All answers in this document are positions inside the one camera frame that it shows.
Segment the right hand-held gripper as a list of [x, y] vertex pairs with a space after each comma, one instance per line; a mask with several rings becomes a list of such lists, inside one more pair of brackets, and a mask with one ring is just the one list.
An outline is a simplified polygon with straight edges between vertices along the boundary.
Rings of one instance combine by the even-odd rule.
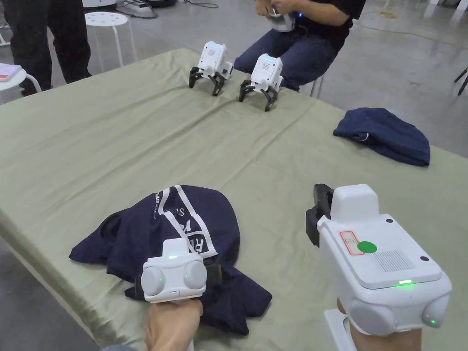
[[[449, 277], [392, 216], [381, 213], [370, 186], [315, 184], [306, 235], [319, 248], [324, 274], [346, 309], [356, 300], [391, 311], [391, 331], [367, 334], [442, 327]], [[329, 309], [324, 317], [336, 349], [354, 351], [348, 316]]]

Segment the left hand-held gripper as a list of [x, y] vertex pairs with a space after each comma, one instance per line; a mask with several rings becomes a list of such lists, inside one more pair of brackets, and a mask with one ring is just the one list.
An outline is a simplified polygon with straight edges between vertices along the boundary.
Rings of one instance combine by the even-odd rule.
[[162, 256], [147, 259], [134, 281], [135, 298], [148, 303], [167, 303], [198, 298], [207, 286], [222, 283], [220, 265], [204, 265], [187, 239], [163, 242]]

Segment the person's left hand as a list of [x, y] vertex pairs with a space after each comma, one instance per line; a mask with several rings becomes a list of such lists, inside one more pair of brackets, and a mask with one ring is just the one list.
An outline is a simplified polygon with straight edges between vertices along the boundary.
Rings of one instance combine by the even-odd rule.
[[198, 299], [154, 303], [149, 308], [146, 344], [149, 351], [187, 351], [199, 327], [203, 308]]

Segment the person's right hand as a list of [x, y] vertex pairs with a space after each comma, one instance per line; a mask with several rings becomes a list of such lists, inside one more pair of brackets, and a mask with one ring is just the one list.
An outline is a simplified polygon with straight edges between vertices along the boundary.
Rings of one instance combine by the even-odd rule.
[[357, 351], [420, 351], [422, 329], [411, 329], [388, 335], [367, 334], [375, 331], [391, 331], [391, 311], [354, 300], [346, 309], [340, 299], [338, 310], [348, 316], [349, 332]]

